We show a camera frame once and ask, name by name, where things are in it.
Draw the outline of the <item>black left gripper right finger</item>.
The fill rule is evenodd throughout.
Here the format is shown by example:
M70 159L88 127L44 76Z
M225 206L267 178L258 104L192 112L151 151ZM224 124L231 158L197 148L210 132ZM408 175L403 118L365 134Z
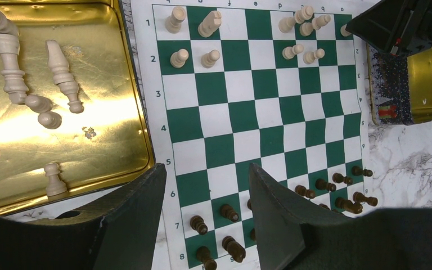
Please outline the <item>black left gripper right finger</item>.
M261 269L432 269L432 208L378 208L351 218L249 165Z

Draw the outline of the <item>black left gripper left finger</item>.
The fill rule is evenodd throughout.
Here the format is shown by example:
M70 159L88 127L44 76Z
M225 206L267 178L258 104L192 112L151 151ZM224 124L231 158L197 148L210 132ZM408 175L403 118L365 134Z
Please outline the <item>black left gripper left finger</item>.
M55 219L0 217L0 269L150 269L166 179L157 163Z

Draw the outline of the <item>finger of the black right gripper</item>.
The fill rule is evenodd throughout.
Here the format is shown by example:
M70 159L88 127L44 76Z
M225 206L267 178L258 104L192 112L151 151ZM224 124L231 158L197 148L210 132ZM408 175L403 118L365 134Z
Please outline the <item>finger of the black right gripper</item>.
M345 30L377 51L411 56L432 48L432 0L380 1Z

